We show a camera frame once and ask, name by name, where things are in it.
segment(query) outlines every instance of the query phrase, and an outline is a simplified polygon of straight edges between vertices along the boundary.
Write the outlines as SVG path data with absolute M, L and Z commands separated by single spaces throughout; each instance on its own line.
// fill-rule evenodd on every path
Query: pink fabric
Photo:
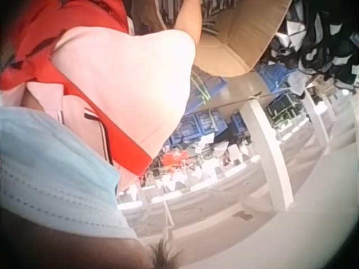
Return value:
M 194 58 L 183 31 L 130 36 L 77 27 L 58 42 L 52 63 L 155 157 L 185 111 Z

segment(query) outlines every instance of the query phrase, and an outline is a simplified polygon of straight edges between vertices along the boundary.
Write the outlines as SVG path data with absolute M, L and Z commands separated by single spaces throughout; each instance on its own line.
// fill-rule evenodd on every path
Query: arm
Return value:
M 198 45 L 202 31 L 201 0 L 183 1 L 174 28 L 187 32 Z

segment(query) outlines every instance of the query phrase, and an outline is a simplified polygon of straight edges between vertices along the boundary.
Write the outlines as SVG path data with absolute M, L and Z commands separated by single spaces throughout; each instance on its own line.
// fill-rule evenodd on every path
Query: white pillar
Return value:
M 315 111 L 315 104 L 310 96 L 309 92 L 305 90 L 305 98 L 302 100 L 307 113 L 309 114 L 310 119 L 312 120 L 313 128 L 315 134 L 322 147 L 325 147 L 329 142 L 328 133 L 325 129 L 323 120 L 320 115 Z
M 335 116 L 334 109 L 333 109 L 331 102 L 329 101 L 329 99 L 326 96 L 323 97 L 323 101 L 324 101 L 324 104 L 326 105 L 326 107 L 328 108 L 328 115 L 329 115 L 330 119 L 332 120 L 332 122 L 335 122 L 337 117 Z
M 268 118 L 257 100 L 244 104 L 241 115 L 261 157 L 273 207 L 276 211 L 286 211 L 293 202 L 292 186 L 283 154 Z

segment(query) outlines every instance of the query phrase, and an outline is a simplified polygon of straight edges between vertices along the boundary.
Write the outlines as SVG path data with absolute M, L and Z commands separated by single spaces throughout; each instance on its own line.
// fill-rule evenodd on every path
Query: cardboard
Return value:
M 155 31 L 165 29 L 158 0 L 134 2 L 144 24 Z M 202 33 L 195 65 L 221 77 L 250 72 L 278 31 L 290 4 L 291 0 L 241 0 L 236 8 L 221 12 L 215 25 L 219 34 Z

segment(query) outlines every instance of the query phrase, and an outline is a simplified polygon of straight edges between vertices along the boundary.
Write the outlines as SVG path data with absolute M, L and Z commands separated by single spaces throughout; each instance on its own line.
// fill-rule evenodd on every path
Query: face mask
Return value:
M 114 167 L 42 112 L 0 110 L 3 208 L 67 233 L 136 237 L 117 209 Z

